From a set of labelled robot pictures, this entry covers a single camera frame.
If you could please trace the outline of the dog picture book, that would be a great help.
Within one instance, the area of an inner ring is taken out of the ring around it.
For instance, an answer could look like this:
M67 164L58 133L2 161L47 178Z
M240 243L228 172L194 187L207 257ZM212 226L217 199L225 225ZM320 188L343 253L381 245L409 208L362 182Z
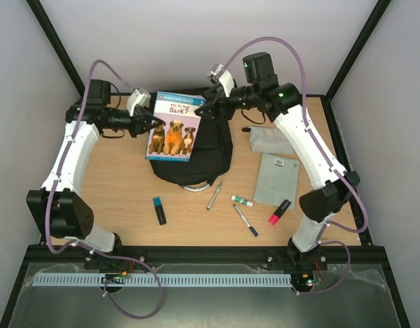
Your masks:
M201 120L195 110L205 103L203 96L157 92L154 117L163 123L150 131L145 158L150 161L189 161Z

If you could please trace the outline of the black student backpack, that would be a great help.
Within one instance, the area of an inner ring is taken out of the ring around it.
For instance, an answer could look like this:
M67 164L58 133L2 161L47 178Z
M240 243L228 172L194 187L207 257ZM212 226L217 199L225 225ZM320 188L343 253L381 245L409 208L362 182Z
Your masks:
M153 115L156 93L152 94L150 101ZM212 185L230 169L232 153L233 142L228 122L201 118L189 161L148 161L154 174L167 182L181 187L201 183Z

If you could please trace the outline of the grey notebook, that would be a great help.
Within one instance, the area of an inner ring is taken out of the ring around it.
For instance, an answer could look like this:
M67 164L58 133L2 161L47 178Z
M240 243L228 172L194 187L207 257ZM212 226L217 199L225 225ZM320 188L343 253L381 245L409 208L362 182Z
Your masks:
M263 154L253 201L280 206L290 202L289 210L294 210L300 162L273 154Z

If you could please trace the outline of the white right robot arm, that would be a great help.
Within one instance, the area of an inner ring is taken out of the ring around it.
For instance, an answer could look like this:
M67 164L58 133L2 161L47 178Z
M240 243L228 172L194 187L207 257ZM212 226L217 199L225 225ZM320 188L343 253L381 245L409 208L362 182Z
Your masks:
M279 83L270 54L255 53L242 62L248 84L238 87L227 67L215 64L208 73L213 84L206 91L208 101L195 113L230 120L238 109L256 108L287 137L313 187L299 198L303 218L288 242L290 262L302 268L312 261L327 224L353 196L360 178L333 156L295 85Z

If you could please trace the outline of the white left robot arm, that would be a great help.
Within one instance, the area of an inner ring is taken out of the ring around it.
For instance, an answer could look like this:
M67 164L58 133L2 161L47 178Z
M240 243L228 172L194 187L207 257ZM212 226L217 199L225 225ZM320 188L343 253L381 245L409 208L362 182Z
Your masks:
M95 223L93 210L81 198L89 156L106 130L136 137L162 121L147 111L150 94L142 88L132 92L125 109L110 108L111 86L92 79L84 95L67 110L64 140L53 168L41 187L27 194L28 208L47 245L52 238L61 238L68 246L107 254L121 245L117 234Z

